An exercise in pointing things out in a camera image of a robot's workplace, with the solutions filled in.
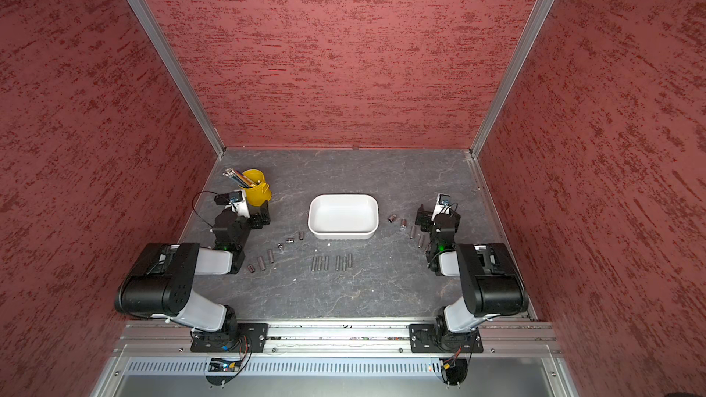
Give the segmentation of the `left aluminium corner post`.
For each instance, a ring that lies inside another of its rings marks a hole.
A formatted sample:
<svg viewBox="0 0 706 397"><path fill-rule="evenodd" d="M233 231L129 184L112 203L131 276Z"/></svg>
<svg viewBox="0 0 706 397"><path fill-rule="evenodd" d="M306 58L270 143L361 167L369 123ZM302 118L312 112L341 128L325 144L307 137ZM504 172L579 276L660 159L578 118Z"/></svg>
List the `left aluminium corner post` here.
<svg viewBox="0 0 706 397"><path fill-rule="evenodd" d="M133 14L138 19L145 34L152 43L163 65L167 68L169 75L178 88L183 99L186 101L189 110L202 129L216 156L221 159L226 151L226 146L211 122L196 90L189 82L188 76L181 66L176 53L174 53L167 37L161 30L153 11L146 0L127 0Z"/></svg>

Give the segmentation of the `aluminium corner post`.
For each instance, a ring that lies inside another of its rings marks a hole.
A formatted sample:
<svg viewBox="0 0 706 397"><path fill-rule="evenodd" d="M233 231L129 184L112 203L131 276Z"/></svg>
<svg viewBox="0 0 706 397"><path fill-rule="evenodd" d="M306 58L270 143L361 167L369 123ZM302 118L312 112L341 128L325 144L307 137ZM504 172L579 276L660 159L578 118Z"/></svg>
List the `aluminium corner post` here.
<svg viewBox="0 0 706 397"><path fill-rule="evenodd" d="M152 43L163 65L167 68L169 75L178 88L183 99L186 101L189 110L202 129L216 156L221 159L226 151L226 146L211 122L196 90L189 82L188 76L181 66L176 53L174 53L167 37L161 30L153 11L146 0L127 0L133 14L138 19L145 34Z"/></svg>
<svg viewBox="0 0 706 397"><path fill-rule="evenodd" d="M518 40L518 44L510 58L509 65L503 74L498 86L498 90L490 104L488 112L480 126L478 133L474 138L474 142L470 148L470 156L474 160L480 158L481 152L487 139L489 138L492 128L498 119L503 106L509 97L509 94L520 75L520 72L527 61L533 45L540 34L542 26L548 17L555 0L536 0L531 14L526 21L524 29Z"/></svg>

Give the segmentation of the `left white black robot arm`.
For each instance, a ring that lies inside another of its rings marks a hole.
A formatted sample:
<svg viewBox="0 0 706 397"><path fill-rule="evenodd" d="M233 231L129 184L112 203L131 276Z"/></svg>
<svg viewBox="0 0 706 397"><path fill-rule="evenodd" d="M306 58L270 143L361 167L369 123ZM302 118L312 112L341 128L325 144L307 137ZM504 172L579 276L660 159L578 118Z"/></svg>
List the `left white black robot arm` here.
<svg viewBox="0 0 706 397"><path fill-rule="evenodd" d="M196 332L237 337L235 312L195 292L194 279L239 273L250 232L268 224L268 201L253 206L243 200L216 216L211 226L214 248L199 243L147 244L119 287L116 311L137 319L163 317Z"/></svg>

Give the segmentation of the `right aluminium corner post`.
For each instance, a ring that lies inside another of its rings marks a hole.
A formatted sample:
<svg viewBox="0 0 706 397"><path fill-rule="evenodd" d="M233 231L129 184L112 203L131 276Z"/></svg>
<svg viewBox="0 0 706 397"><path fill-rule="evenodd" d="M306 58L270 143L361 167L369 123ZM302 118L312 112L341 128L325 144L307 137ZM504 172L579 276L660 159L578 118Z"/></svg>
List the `right aluminium corner post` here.
<svg viewBox="0 0 706 397"><path fill-rule="evenodd" d="M481 152L487 139L489 138L492 128L498 119L503 106L509 97L509 94L520 75L520 72L527 61L533 45L540 34L542 26L548 17L555 0L536 0L531 14L526 21L524 29L518 40L518 44L510 58L509 65L503 74L498 86L498 90L490 104L488 112L480 126L478 133L474 138L474 142L470 148L470 156L474 160L480 158Z"/></svg>

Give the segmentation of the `aluminium front rail frame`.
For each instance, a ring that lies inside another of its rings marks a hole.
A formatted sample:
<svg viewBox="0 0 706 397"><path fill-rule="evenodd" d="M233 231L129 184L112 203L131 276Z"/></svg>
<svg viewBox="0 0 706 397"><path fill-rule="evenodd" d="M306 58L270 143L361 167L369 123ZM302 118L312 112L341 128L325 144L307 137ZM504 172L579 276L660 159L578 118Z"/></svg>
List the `aluminium front rail frame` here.
<svg viewBox="0 0 706 397"><path fill-rule="evenodd" d="M173 323L129 323L97 396L574 396L550 323L496 318L476 328L480 354L411 351L409 325L430 318L267 323L262 353L192 353Z"/></svg>

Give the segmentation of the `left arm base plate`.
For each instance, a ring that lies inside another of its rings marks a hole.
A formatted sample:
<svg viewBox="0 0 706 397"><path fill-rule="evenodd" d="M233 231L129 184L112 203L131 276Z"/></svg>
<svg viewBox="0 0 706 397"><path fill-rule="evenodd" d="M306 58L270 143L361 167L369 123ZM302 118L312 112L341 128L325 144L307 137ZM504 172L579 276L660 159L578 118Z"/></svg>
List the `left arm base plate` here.
<svg viewBox="0 0 706 397"><path fill-rule="evenodd" d="M268 337L267 323L239 323L235 330L191 335L192 353L262 353Z"/></svg>

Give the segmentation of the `black stapler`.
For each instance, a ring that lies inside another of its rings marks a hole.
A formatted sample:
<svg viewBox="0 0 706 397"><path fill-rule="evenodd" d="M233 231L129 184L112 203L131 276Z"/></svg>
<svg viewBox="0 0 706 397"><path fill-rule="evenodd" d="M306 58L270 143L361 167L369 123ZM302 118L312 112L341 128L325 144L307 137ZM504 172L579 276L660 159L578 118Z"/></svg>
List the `black stapler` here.
<svg viewBox="0 0 706 397"><path fill-rule="evenodd" d="M216 205L227 206L231 204L231 196L229 193L216 194L213 201Z"/></svg>

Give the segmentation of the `yellow pencil cup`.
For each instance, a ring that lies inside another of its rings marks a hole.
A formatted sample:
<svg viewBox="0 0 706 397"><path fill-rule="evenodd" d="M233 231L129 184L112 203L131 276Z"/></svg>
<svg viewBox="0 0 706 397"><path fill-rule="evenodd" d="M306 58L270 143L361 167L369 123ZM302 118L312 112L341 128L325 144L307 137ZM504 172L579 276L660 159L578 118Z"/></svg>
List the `yellow pencil cup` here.
<svg viewBox="0 0 706 397"><path fill-rule="evenodd" d="M260 207L272 199L270 184L267 182L262 171L257 169L248 169L242 173L250 185L249 189L245 189L247 202L254 207Z"/></svg>

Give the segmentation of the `white plastic storage box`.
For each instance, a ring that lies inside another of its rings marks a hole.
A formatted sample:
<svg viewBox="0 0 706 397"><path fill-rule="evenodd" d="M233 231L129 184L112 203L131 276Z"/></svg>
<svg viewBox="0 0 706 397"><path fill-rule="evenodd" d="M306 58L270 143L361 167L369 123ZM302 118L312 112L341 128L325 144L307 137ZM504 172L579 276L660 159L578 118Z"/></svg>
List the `white plastic storage box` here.
<svg viewBox="0 0 706 397"><path fill-rule="evenodd" d="M319 240L367 240L379 224L379 204L367 194L319 195L307 219L309 231Z"/></svg>

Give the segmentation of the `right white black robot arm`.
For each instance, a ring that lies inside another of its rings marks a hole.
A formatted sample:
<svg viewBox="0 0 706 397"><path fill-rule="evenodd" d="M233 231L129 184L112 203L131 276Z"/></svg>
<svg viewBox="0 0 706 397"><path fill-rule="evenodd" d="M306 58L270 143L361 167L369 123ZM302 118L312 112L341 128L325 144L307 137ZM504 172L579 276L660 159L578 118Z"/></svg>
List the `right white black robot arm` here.
<svg viewBox="0 0 706 397"><path fill-rule="evenodd" d="M421 206L415 216L415 226L428 235L428 268L461 282L460 299L443 307L436 319L439 339L468 335L483 323L529 309L529 296L507 246L458 243L460 222L461 215L450 204L439 204L433 211Z"/></svg>

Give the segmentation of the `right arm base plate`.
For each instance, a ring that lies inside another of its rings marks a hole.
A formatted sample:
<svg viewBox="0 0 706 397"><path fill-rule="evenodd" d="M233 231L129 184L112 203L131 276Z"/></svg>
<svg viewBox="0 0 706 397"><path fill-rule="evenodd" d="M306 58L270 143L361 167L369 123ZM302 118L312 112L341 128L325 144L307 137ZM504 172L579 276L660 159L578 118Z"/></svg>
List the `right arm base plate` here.
<svg viewBox="0 0 706 397"><path fill-rule="evenodd" d="M452 333L431 323L409 325L411 351L416 354L480 354L484 352L478 331Z"/></svg>

